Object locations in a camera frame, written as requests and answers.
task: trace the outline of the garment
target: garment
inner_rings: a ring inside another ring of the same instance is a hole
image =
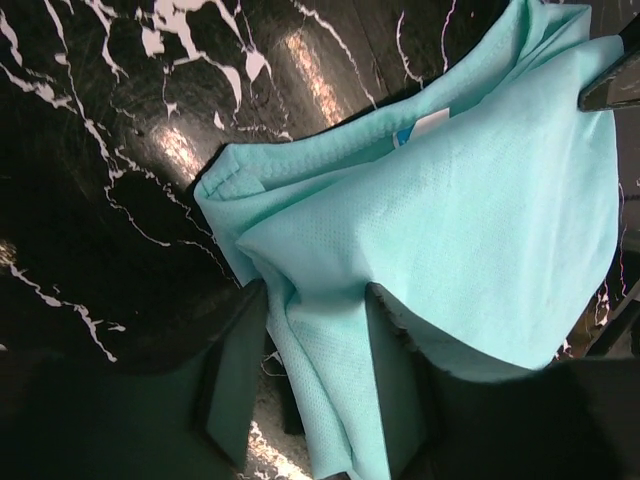
[[[468,345],[536,369],[606,275],[617,242],[610,112],[579,91],[623,51],[588,41],[586,6],[513,0],[478,46],[415,96],[320,135],[229,145],[195,189],[268,329],[313,474],[388,478],[363,306],[384,285]],[[394,133],[450,119],[394,148]]]

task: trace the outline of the blue and white tag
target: blue and white tag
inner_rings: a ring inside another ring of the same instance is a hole
[[[393,146],[395,148],[401,147],[409,140],[424,135],[434,128],[439,127],[447,120],[449,120],[448,108],[432,113],[431,115],[427,115],[426,117],[422,117],[409,128],[405,128],[404,130],[394,133]]]

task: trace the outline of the folded fabric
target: folded fabric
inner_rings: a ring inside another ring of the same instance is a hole
[[[588,41],[590,18],[586,6],[513,0],[412,98],[305,140],[229,145],[196,186],[239,281],[267,282],[268,329],[316,478],[389,477],[367,282],[475,349],[536,369],[606,275],[614,119],[579,112],[577,98],[623,47]],[[394,147],[394,134],[444,109],[450,119]]]

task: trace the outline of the black marble surface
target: black marble surface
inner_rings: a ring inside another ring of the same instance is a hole
[[[507,3],[0,0],[2,348],[116,362],[213,310],[237,287],[192,187],[220,148],[313,135],[417,92]],[[589,3],[595,37],[640,8]],[[639,193],[640,111],[616,121],[621,190]],[[640,229],[636,204],[621,225]],[[629,288],[616,264],[598,322]],[[270,353],[244,478],[308,478]]]

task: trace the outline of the wrinkled cloth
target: wrinkled cloth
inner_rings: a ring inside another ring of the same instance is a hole
[[[197,184],[240,283],[267,283],[314,477],[389,478],[367,282],[526,369],[553,358],[599,287],[618,232],[615,126],[577,98],[623,47],[589,41],[590,20],[586,6],[513,0],[420,93],[304,140],[229,145]]]

